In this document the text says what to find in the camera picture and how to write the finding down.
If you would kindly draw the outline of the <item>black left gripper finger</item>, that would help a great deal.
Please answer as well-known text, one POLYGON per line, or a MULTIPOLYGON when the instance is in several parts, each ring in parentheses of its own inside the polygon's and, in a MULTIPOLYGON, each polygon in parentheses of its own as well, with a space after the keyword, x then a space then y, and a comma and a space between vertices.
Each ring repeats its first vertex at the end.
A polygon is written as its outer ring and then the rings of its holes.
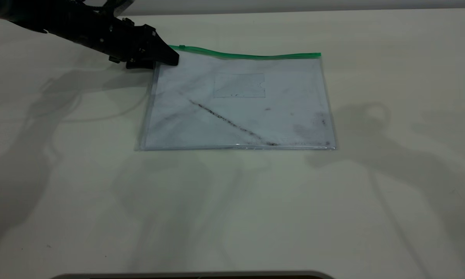
POLYGON ((153 60, 145 59, 130 59, 126 62, 126 69, 148 69, 153 70, 156 66, 156 62, 153 60))
POLYGON ((154 61, 165 65, 177 66, 179 54, 154 32, 154 61))

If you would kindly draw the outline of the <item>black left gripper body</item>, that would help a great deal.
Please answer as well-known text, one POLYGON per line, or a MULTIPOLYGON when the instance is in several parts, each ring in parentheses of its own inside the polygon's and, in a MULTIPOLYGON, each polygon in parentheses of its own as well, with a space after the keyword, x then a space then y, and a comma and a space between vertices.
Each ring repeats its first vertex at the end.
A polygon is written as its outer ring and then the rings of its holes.
POLYGON ((128 18, 100 17, 99 52, 121 62, 156 62, 156 29, 128 18))

